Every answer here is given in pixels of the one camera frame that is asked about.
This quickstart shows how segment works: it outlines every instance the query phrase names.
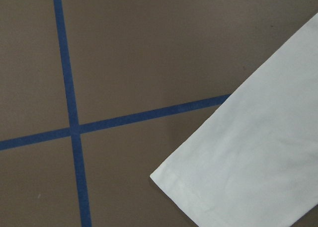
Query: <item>blue tape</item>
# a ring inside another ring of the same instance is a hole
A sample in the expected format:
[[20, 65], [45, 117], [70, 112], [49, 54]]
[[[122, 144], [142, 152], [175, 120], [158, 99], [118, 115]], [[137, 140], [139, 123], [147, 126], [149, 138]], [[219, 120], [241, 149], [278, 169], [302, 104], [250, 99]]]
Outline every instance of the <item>blue tape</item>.
[[184, 104], [178, 104], [170, 107], [150, 110], [146, 112], [141, 112], [137, 114], [126, 115], [122, 117], [117, 117], [113, 119], [106, 119], [102, 121], [92, 122], [88, 124], [80, 125], [80, 133], [88, 133], [102, 129], [108, 129], [116, 126], [141, 122], [144, 120], [160, 118], [168, 115], [179, 114], [188, 112], [191, 110], [202, 109], [211, 107], [214, 105], [222, 104], [230, 95], [221, 95], [213, 98], [202, 99], [198, 101], [193, 101]]
[[29, 144], [36, 144], [44, 141], [49, 141], [53, 139], [60, 139], [68, 137], [70, 135], [70, 129], [58, 129], [54, 131], [44, 132], [40, 134], [29, 135], [25, 137], [20, 137], [16, 139], [10, 139], [0, 142], [0, 151], [6, 149], [12, 149], [20, 146], [25, 146]]
[[61, 62], [63, 69], [66, 101], [69, 113], [70, 135], [73, 148], [75, 176], [79, 198], [79, 211], [82, 227], [91, 227], [89, 200], [85, 177], [84, 158], [80, 140], [80, 125], [76, 106], [74, 83], [66, 36], [62, 0], [53, 0], [56, 25], [60, 44]]

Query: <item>white fabric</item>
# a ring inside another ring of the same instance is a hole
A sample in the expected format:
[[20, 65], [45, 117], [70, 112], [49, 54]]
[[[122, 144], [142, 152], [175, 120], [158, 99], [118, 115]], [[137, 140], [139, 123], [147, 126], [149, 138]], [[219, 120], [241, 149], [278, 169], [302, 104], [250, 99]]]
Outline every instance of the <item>white fabric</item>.
[[200, 227], [289, 227], [318, 204], [318, 14], [151, 179]]

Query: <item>white cloth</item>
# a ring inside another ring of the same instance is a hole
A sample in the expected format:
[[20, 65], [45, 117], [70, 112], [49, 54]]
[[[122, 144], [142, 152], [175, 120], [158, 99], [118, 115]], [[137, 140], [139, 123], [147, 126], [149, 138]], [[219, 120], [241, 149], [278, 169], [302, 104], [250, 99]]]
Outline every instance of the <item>white cloth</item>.
[[318, 204], [318, 14], [151, 179], [200, 227], [289, 227]]

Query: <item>horizontal blue line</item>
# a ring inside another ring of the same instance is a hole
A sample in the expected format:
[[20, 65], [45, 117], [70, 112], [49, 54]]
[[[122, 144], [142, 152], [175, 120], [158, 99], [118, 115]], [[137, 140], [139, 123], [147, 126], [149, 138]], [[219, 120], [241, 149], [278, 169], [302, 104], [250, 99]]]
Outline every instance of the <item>horizontal blue line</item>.
[[112, 119], [106, 119], [102, 121], [92, 122], [88, 124], [80, 125], [79, 131], [81, 134], [93, 132], [102, 129], [113, 128], [121, 125], [132, 124], [136, 122], [141, 122], [144, 120], [160, 118], [168, 115], [184, 113], [196, 109], [207, 108], [215, 105], [222, 104], [230, 95], [221, 95], [213, 98], [202, 99], [198, 101], [193, 101], [184, 104], [178, 104], [170, 107], [154, 109], [146, 112], [141, 112], [137, 114], [131, 114], [126, 116], [121, 116]]
[[[113, 128], [113, 127], [121, 126], [125, 124], [132, 124], [132, 123], [137, 123], [137, 122], [141, 122], [141, 121], [145, 121], [149, 119], [155, 119], [155, 118], [160, 118], [160, 117], [169, 116], [173, 114], [184, 113], [184, 112], [188, 112], [188, 111], [192, 111], [196, 109], [203, 109], [203, 108], [207, 108], [207, 107], [211, 107], [215, 105], [220, 105], [228, 97], [229, 97], [229, 94], [226, 94], [226, 95], [221, 95], [218, 97], [193, 101], [193, 102], [184, 103], [184, 104], [178, 104], [178, 105], [155, 109], [151, 111], [121, 116], [121, 117], [112, 118], [112, 119], [106, 119], [106, 120], [92, 122], [88, 124], [82, 124], [79, 126], [80, 133], [83, 134], [83, 133], [93, 132], [97, 130]], [[21, 138], [0, 141], [0, 151], [5, 149], [16, 148], [16, 147], [20, 147], [20, 146], [24, 146], [28, 144], [35, 144], [35, 143], [40, 143], [40, 142], [44, 142], [48, 140], [64, 138], [70, 135], [71, 135], [70, 129], [65, 128], [65, 129], [58, 129], [58, 130], [44, 132], [40, 134], [25, 136]]]
[[16, 148], [20, 146], [25, 146], [29, 144], [36, 144], [44, 141], [49, 141], [53, 139], [60, 139], [70, 136], [70, 129], [58, 129], [53, 131], [48, 131], [40, 134], [34, 134], [29, 136], [24, 136], [16, 139], [9, 139], [0, 142], [0, 151], [5, 149]]

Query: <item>white napkin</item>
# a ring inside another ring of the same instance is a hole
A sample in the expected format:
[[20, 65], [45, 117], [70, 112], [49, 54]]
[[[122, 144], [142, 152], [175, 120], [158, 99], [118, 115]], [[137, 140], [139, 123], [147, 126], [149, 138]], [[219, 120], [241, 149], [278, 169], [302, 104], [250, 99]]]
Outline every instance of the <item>white napkin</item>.
[[289, 227], [318, 204], [318, 14], [151, 179], [200, 227]]

